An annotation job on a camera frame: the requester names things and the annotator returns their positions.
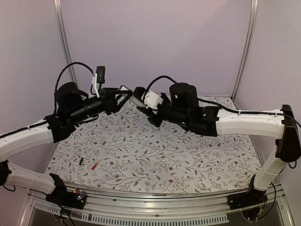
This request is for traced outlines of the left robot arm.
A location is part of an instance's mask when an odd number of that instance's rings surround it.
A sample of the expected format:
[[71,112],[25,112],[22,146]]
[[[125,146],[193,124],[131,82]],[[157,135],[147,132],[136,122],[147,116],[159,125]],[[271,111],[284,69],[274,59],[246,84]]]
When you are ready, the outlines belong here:
[[104,88],[99,94],[89,97],[68,82],[55,91],[58,110],[44,119],[2,134],[0,137],[0,184],[20,186],[51,194],[59,204],[66,204],[70,194],[59,176],[37,173],[22,168],[9,158],[31,148],[58,143],[67,139],[79,125],[87,123],[100,113],[110,115],[118,112],[132,96],[132,91],[124,87]]

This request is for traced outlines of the red orange battery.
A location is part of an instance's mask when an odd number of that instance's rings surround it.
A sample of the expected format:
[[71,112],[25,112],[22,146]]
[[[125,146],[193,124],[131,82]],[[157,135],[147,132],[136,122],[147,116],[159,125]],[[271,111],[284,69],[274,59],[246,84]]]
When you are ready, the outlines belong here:
[[98,166],[98,163],[95,163],[91,170],[94,170]]

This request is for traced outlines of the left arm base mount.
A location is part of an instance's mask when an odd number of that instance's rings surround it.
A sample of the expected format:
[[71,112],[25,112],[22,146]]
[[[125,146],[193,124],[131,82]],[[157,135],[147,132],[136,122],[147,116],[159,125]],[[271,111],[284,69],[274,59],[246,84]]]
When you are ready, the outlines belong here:
[[78,188],[73,191],[68,191],[58,175],[52,173],[49,175],[54,180],[55,188],[52,193],[46,194],[46,201],[54,203],[59,207],[83,210],[87,201],[87,193]]

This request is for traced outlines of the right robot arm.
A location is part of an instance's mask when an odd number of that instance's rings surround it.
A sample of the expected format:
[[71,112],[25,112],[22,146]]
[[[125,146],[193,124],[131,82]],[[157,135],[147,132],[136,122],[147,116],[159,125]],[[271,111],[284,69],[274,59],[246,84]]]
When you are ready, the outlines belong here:
[[141,105],[138,109],[147,115],[148,121],[160,127],[163,121],[180,126],[187,132],[216,137],[228,134],[246,134],[272,137],[275,150],[263,167],[256,173],[243,194],[247,205],[254,205],[264,196],[270,183],[282,172],[287,164],[301,156],[301,145],[297,126],[289,105],[271,111],[232,110],[219,103],[197,97],[196,88],[187,83],[175,83],[169,88],[170,97],[152,92],[149,87],[136,87],[134,97]]

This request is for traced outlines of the white remote control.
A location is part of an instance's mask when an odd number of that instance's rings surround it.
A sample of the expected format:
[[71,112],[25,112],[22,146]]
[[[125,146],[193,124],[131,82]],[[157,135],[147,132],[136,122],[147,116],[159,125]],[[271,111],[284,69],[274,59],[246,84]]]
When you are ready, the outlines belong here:
[[[126,87],[125,85],[121,85],[118,90],[121,90],[121,91],[131,91],[128,87]],[[134,97],[134,93],[132,92],[132,95],[131,97],[129,98],[129,101],[134,104],[135,106],[137,107],[145,107],[145,105],[142,103],[141,100],[139,100],[138,98]]]

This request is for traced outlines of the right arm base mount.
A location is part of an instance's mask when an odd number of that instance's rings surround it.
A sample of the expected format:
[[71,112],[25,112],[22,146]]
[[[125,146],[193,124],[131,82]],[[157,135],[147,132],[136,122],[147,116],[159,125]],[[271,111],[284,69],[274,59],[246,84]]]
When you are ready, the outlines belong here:
[[261,204],[268,200],[266,191],[260,191],[254,188],[254,179],[255,176],[252,177],[246,192],[227,196],[227,204],[231,210]]

